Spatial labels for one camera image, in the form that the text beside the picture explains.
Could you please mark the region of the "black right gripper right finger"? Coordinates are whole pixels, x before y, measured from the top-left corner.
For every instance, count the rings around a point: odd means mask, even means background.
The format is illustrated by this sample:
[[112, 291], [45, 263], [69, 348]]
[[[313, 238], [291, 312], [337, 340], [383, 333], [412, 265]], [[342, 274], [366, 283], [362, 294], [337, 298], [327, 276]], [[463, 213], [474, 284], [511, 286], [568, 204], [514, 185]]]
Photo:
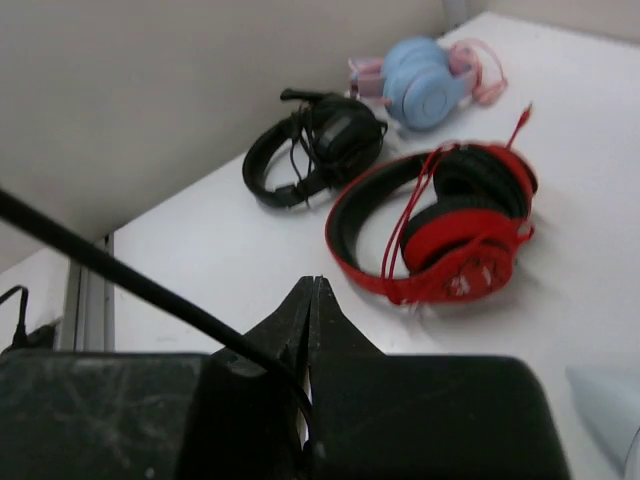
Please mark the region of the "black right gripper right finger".
[[314, 280], [309, 310], [309, 376], [313, 427], [308, 450], [313, 479], [363, 479], [370, 448], [364, 424], [371, 368], [384, 357], [343, 313], [329, 280]]

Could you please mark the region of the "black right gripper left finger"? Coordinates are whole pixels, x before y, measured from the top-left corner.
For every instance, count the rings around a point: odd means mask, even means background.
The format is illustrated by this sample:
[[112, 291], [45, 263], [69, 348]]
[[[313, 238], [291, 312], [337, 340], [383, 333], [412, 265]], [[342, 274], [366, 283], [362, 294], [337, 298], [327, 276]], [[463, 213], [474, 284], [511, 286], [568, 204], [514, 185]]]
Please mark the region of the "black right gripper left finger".
[[[276, 310], [245, 334], [303, 384], [313, 279], [303, 277]], [[213, 355], [209, 413], [214, 479], [294, 479], [302, 446], [289, 385], [224, 349]]]

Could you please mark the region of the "black taped headphones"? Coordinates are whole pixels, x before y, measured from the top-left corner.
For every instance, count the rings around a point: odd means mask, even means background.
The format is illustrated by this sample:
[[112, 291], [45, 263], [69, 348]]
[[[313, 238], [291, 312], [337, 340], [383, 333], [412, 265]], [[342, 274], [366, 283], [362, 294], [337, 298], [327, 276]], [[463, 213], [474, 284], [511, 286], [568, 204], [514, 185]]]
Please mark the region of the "black taped headphones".
[[314, 435], [312, 404], [294, 374], [282, 362], [253, 345], [239, 332], [194, 303], [98, 249], [83, 237], [5, 190], [1, 192], [1, 219], [276, 376], [295, 398], [305, 419], [308, 435]]

